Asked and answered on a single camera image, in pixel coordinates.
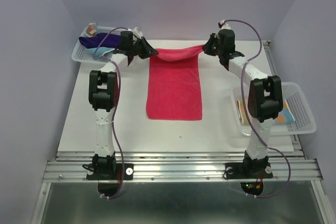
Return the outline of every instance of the red cloth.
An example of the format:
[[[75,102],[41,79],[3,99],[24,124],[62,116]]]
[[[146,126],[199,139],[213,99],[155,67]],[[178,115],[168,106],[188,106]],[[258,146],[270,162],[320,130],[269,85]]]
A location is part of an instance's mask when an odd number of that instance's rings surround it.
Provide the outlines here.
[[[185,49],[157,49],[150,58],[147,115],[157,120],[202,119],[198,54],[202,45]]]

